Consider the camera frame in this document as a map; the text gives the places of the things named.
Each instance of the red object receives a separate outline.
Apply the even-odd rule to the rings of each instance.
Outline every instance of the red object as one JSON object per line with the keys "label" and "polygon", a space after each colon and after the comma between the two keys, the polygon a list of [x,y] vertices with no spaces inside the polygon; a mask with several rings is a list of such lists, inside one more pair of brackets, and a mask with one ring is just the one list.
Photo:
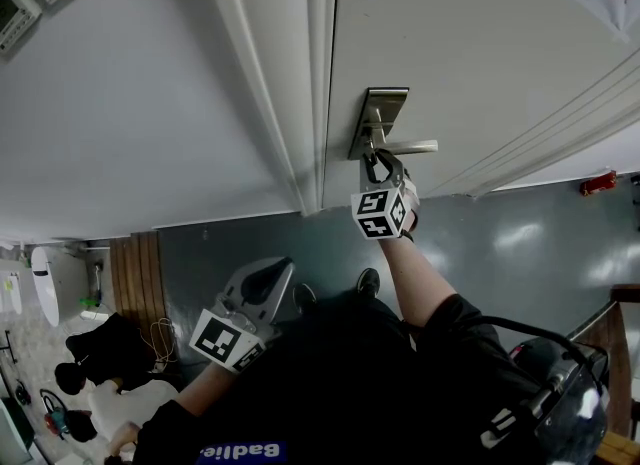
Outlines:
{"label": "red object", "polygon": [[588,197],[589,195],[593,195],[598,191],[615,188],[617,182],[618,178],[616,172],[614,170],[611,170],[607,174],[601,175],[600,177],[596,177],[595,179],[591,179],[590,181],[585,181],[580,184],[580,193],[582,193],[582,196]]}

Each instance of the floor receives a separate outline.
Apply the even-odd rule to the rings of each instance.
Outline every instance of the floor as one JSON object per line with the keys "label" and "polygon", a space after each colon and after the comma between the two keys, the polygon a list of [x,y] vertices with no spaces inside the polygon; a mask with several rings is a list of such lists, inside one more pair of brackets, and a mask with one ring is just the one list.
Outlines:
{"label": "floor", "polygon": [[[640,282],[640,232],[628,178],[584,198],[575,182],[423,201],[415,240],[453,286],[486,314],[569,333],[607,301],[615,283]],[[201,310],[232,272],[264,257],[289,256],[294,283],[318,296],[354,285],[375,267],[380,297],[397,311],[384,257],[365,241],[349,208],[302,218],[279,215],[160,231],[167,313],[187,378],[203,367],[188,347]],[[295,317],[290,296],[278,319]],[[522,336],[504,331],[511,348]]]}
{"label": "floor", "polygon": [[[92,265],[101,260],[104,263],[102,275],[102,291],[104,306],[102,311],[113,312],[113,289],[111,284],[111,265],[108,251],[95,251],[86,254],[87,272],[89,273],[90,291],[95,292],[95,275]],[[18,359],[12,364],[6,352],[0,353],[0,367],[9,382],[11,389],[17,386],[16,380],[24,382],[31,394],[32,404],[25,407],[32,427],[36,432],[36,442],[50,463],[75,453],[83,459],[91,459],[94,464],[101,464],[106,456],[106,442],[100,439],[80,444],[72,438],[61,440],[53,436],[44,425],[45,410],[39,396],[40,389],[49,389],[60,396],[69,409],[87,409],[88,389],[77,396],[67,396],[58,389],[53,371],[60,362],[72,362],[73,357],[65,347],[65,340],[74,333],[93,330],[101,323],[76,317],[73,320],[53,328],[46,320],[37,298],[21,315],[0,313],[0,341],[4,343],[4,330],[9,330],[11,345]]]}

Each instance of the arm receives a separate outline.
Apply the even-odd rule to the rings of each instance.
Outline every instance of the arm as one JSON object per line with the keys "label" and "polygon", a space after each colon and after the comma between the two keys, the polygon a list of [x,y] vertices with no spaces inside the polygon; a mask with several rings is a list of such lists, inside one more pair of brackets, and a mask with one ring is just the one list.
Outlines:
{"label": "arm", "polygon": [[200,417],[229,391],[236,378],[237,375],[212,362],[178,394],[176,402],[190,414]]}
{"label": "arm", "polygon": [[389,263],[403,317],[411,325],[424,327],[455,289],[410,239],[384,239],[380,246]]}
{"label": "arm", "polygon": [[107,449],[111,456],[120,456],[120,449],[127,444],[137,444],[140,428],[133,422],[125,422],[113,436]]}

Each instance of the person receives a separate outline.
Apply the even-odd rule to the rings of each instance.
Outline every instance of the person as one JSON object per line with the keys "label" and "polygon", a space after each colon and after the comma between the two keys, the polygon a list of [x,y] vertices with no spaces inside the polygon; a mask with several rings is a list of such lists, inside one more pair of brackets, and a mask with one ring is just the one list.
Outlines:
{"label": "person", "polygon": [[[407,232],[379,243],[404,322],[377,299],[375,270],[336,299],[300,286],[303,317],[245,372],[211,363],[150,421],[123,427],[115,446],[137,443],[134,465],[501,462],[480,435],[539,385],[492,326],[461,324],[479,310]],[[502,461],[539,462],[532,438],[507,440]]]}
{"label": "person", "polygon": [[56,383],[65,394],[74,396],[87,379],[100,385],[110,378],[122,378],[125,390],[144,385],[153,369],[139,330],[119,314],[113,314],[95,330],[73,335],[66,346],[75,362],[58,364]]}
{"label": "person", "polygon": [[121,378],[107,380],[89,394],[89,411],[67,412],[65,422],[75,440],[88,442],[101,435],[111,442],[121,426],[128,422],[143,425],[160,406],[178,395],[178,390],[163,380],[151,380],[134,390],[118,393],[122,386]]}

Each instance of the black shoe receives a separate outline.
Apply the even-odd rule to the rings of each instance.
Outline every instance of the black shoe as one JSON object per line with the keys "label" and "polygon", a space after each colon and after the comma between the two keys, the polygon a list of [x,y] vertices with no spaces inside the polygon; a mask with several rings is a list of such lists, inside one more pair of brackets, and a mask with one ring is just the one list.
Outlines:
{"label": "black shoe", "polygon": [[298,284],[293,288],[293,303],[298,312],[305,315],[313,311],[318,304],[318,298],[307,284]]}
{"label": "black shoe", "polygon": [[377,298],[380,291],[380,275],[373,268],[365,269],[358,278],[356,292],[359,296]]}

